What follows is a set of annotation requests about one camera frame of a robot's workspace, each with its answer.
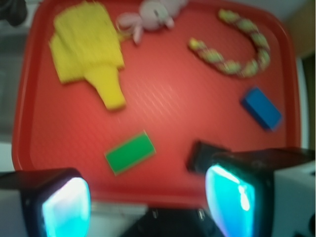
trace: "pink plush toy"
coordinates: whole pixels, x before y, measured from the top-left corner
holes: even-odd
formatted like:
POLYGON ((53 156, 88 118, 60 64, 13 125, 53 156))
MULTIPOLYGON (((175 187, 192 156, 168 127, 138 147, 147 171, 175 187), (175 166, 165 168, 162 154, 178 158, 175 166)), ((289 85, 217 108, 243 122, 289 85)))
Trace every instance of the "pink plush toy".
POLYGON ((139 7, 139 14, 124 13, 117 18, 117 28, 123 34, 133 35, 139 44, 144 30, 155 31, 163 26, 174 27, 173 18, 188 0, 145 0, 139 7))

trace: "plastic tray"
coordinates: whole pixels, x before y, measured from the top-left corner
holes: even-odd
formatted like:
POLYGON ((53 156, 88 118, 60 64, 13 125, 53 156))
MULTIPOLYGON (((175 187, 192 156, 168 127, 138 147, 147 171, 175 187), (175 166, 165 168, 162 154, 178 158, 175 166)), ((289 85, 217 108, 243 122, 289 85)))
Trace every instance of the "plastic tray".
MULTIPOLYGON (((45 0, 27 42, 19 89, 13 163, 16 169, 75 167, 94 200, 144 202, 151 206, 206 206, 204 177, 186 163, 194 141, 247 151, 300 145, 295 58, 281 23, 264 11, 221 0, 191 0, 171 31, 144 33, 140 46, 122 43, 125 69, 119 74, 127 107, 106 110, 87 82, 59 82, 48 41, 53 19, 78 0, 45 0), (251 19, 271 47, 271 64, 251 79, 220 74, 189 51, 190 37, 205 41, 225 58, 247 61, 251 42, 217 19, 220 8, 251 19), (266 132, 240 105, 258 86, 283 115, 266 132), (157 154, 115 176, 104 153, 145 130, 157 154)), ((112 20, 137 12, 140 1, 102 1, 112 20)))

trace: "glowing light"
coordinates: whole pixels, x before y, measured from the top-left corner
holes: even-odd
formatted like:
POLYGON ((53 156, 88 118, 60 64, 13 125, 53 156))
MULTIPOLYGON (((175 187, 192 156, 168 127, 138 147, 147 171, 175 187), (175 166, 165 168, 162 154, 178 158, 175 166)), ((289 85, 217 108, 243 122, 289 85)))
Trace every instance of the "glowing light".
POLYGON ((238 190, 240 192, 240 204, 241 204, 241 207, 245 211, 249 211, 250 210, 250 203, 249 203, 248 196, 245 193, 245 188, 239 185, 238 186, 238 190))
POLYGON ((42 205, 48 237, 83 237, 91 212, 88 184, 82 178, 72 178, 42 205))
POLYGON ((225 236, 253 235, 255 189, 251 184, 214 165, 206 173, 205 189, 212 217, 225 236))
POLYGON ((226 171, 225 169, 223 169, 222 167, 220 167, 219 165, 215 165, 215 166, 212 166, 211 169, 216 172, 217 174, 229 179, 229 180, 232 180, 233 182, 239 184, 240 181, 238 180, 238 178, 236 178, 235 176, 233 176, 231 173, 229 173, 228 171, 226 171))

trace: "rope toy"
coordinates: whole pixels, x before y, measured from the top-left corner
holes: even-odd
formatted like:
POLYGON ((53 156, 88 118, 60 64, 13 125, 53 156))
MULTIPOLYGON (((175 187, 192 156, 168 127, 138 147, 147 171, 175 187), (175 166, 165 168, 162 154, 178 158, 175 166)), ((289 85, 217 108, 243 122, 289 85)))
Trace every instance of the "rope toy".
POLYGON ((190 39, 189 48, 203 61, 227 75, 249 78, 264 71, 270 63, 270 47, 258 27, 249 19, 242 18, 237 13, 229 10, 221 9, 218 12, 218 16, 224 23, 238 28, 250 37, 257 50, 256 57, 245 64, 234 60, 225 60, 215 49, 207 48, 204 42, 194 38, 190 39))

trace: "blue block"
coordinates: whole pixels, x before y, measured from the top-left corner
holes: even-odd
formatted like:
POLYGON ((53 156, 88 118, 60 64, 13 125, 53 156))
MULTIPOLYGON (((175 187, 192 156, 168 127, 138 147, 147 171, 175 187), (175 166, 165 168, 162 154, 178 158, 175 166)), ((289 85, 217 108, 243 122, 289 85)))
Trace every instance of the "blue block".
POLYGON ((241 104, 264 129, 274 130, 282 119, 281 113, 257 87, 248 92, 241 104))

